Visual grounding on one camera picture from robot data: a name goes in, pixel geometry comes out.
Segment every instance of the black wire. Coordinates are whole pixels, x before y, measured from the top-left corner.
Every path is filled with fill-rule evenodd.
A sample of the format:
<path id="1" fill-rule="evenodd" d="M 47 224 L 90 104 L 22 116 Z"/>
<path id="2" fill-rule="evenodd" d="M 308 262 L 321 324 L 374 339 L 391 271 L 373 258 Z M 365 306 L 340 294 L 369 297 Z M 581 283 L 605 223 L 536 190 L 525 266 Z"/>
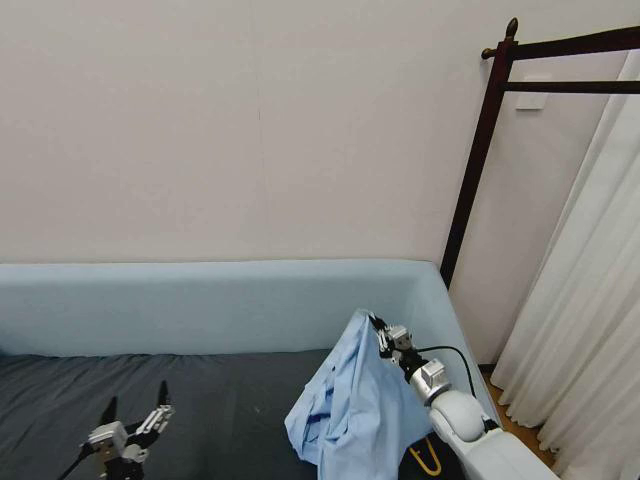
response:
<path id="1" fill-rule="evenodd" d="M 93 449 L 91 448 L 91 446 L 87 443 L 85 443 L 82 446 L 82 450 L 80 450 L 80 453 L 78 454 L 78 458 L 76 458 L 76 460 L 69 465 L 69 468 L 67 468 L 62 475 L 60 475 L 57 480 L 63 480 L 65 478 L 67 478 L 69 476 L 69 474 L 71 472 L 73 472 L 75 470 L 75 468 L 80 465 L 80 462 L 82 460 L 84 460 L 85 458 L 87 458 L 89 455 L 91 455 L 93 453 Z"/>
<path id="2" fill-rule="evenodd" d="M 471 379 L 471 369 L 469 369 L 469 364 L 467 363 L 467 359 L 464 357 L 464 354 L 460 350 L 458 350 L 456 347 L 452 347 L 450 345 L 438 345 L 436 347 L 419 348 L 416 351 L 420 353 L 420 352 L 430 352 L 432 350 L 453 350 L 458 355 L 460 355 L 460 358 L 464 362 L 464 368 L 467 369 L 467 378 L 469 379 L 469 387 L 471 387 L 471 395 L 475 397 L 476 390 L 475 388 L 473 388 L 473 380 Z"/>

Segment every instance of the dark wooden pole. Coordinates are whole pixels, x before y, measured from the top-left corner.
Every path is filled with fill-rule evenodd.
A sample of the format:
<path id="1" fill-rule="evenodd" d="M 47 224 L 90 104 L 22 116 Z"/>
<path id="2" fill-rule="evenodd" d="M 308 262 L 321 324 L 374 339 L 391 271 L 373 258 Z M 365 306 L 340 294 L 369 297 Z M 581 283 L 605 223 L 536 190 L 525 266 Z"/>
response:
<path id="1" fill-rule="evenodd" d="M 469 222 L 469 216 L 471 215 L 471 207 L 473 207 L 473 200 L 478 191 L 478 184 L 482 176 L 484 162 L 489 152 L 491 137 L 493 136 L 493 131 L 498 121 L 500 106 L 504 98 L 504 85 L 509 80 L 509 73 L 513 65 L 513 60 L 508 53 L 512 46 L 518 44 L 518 42 L 514 40 L 517 30 L 518 19 L 513 18 L 507 26 L 505 39 L 498 43 L 498 47 L 495 50 L 495 58 L 493 60 L 493 66 L 491 67 L 487 90 L 484 94 L 482 110 L 478 118 L 473 143 L 471 144 L 469 160 L 464 172 L 464 178 L 462 179 L 460 195 L 458 196 L 458 204 L 456 205 L 456 210 L 453 215 L 449 239 L 447 240 L 447 246 L 445 247 L 442 265 L 440 267 L 440 274 L 447 288 L 451 285 L 458 254 L 462 247 L 464 232 Z"/>

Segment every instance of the dark gray mattress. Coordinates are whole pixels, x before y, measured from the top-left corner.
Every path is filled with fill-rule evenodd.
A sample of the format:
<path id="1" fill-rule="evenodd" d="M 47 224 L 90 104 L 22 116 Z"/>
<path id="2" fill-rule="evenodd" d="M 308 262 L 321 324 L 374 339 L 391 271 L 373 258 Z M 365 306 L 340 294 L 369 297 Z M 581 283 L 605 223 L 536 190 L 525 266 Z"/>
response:
<path id="1" fill-rule="evenodd" d="M 134 423 L 155 407 L 163 379 L 176 414 L 151 448 L 145 478 L 316 478 L 283 422 L 327 353 L 0 358 L 0 478 L 57 478 L 111 396 L 118 419 Z M 97 478 L 95 462 L 68 478 Z"/>

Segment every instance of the light blue shirt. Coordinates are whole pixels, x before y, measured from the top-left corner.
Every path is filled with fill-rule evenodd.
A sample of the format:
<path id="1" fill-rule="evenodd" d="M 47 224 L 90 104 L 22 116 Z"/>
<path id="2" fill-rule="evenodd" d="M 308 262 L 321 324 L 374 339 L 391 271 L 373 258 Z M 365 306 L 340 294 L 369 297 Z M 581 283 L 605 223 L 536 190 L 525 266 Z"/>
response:
<path id="1" fill-rule="evenodd" d="M 319 480 L 392 480 L 409 445 L 432 430 L 400 368 L 380 358 L 369 312 L 357 310 L 285 419 Z"/>

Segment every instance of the wall switch plate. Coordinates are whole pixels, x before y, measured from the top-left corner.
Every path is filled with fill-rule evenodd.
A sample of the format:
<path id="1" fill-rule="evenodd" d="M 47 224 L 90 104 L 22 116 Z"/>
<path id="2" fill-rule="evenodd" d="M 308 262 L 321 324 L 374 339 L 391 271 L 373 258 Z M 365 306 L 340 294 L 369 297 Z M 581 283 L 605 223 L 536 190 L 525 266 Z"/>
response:
<path id="1" fill-rule="evenodd" d="M 525 82 L 548 82 L 551 75 L 526 75 Z M 521 92 L 516 101 L 516 110 L 542 110 L 547 103 L 548 93 Z"/>

